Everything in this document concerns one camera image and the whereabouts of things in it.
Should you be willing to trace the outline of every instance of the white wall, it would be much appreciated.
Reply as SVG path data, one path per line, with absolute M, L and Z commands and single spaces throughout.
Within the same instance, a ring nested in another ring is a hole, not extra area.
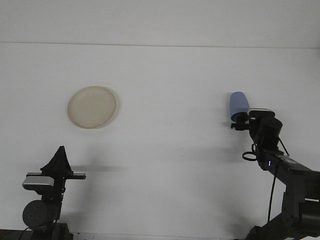
M 87 45 L 0 43 L 0 227 L 25 227 L 22 211 L 39 197 L 21 183 L 60 145 L 73 170 L 87 173 L 66 186 L 61 221 L 73 232 L 232 239 L 263 225 L 273 178 L 242 160 L 251 140 L 230 129 L 228 98 L 243 91 L 252 107 L 274 110 L 292 158 L 320 170 L 320 51 L 291 48 L 319 46 L 320 8 L 317 1 L 244 2 L 1 1 L 2 42 Z M 233 10 L 223 14 L 232 24 L 218 10 L 209 14 L 212 5 Z M 104 13 L 104 6 L 114 8 Z M 198 34 L 206 18 L 231 37 L 205 27 Z M 103 23 L 110 31 L 99 30 Z M 252 27 L 233 27 L 244 23 Z M 295 31 L 278 31 L 291 24 Z M 67 116 L 72 95 L 91 85 L 111 88 L 119 103 L 101 129 L 79 128 Z M 278 183 L 272 216 L 283 191 Z
M 318 0 L 1 0 L 0 41 L 319 48 Z

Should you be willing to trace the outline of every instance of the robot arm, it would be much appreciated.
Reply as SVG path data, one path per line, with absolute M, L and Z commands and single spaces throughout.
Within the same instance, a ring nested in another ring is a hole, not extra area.
M 284 155 L 278 148 L 282 123 L 266 109 L 249 111 L 242 92 L 230 97 L 231 128 L 249 130 L 251 154 L 259 166 L 286 185 L 281 213 L 262 227 L 251 229 L 246 240 L 300 240 L 320 236 L 320 172 Z

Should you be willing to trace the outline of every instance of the wire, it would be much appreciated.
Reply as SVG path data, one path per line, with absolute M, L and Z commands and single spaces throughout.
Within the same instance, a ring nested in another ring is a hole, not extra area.
M 254 162 L 254 161 L 257 161 L 258 158 L 257 158 L 257 153 L 256 153 L 256 150 L 254 148 L 255 144 L 252 144 L 251 145 L 251 151 L 246 151 L 242 154 L 242 158 L 244 160 L 247 160 L 247 161 L 251 161 L 251 162 Z M 253 155 L 255 156 L 255 158 L 250 158 L 250 157 L 247 157 L 246 155 Z
M 280 162 L 275 166 L 275 172 L 274 172 L 274 177 L 273 177 L 273 182 L 272 182 L 272 188 L 271 188 L 271 194 L 270 194 L 270 201 L 269 201 L 269 210 L 268 210 L 268 222 L 270 222 L 270 216 L 271 216 L 271 205 L 272 205 L 272 199 L 274 196 L 274 190 L 275 190 L 275 185 L 276 185 L 276 178 L 278 174 L 278 168 L 279 168 Z
M 279 137 L 279 141 L 280 141 L 280 143 L 281 143 L 281 145 L 282 145 L 282 147 L 283 147 L 283 149 L 284 149 L 285 153 L 286 153 L 288 156 L 290 156 L 290 154 L 288 153 L 288 151 L 287 151 L 287 149 L 286 149 L 286 147 L 285 147 L 284 143 L 281 141 L 280 137 Z
M 19 237 L 19 239 L 18 239 L 18 240 L 21 240 L 22 235 L 25 233 L 25 231 L 26 231 L 27 229 L 29 229 L 29 227 L 27 227 L 25 230 L 23 230 L 23 231 L 22 231 L 22 233 L 20 234 L 20 237 Z

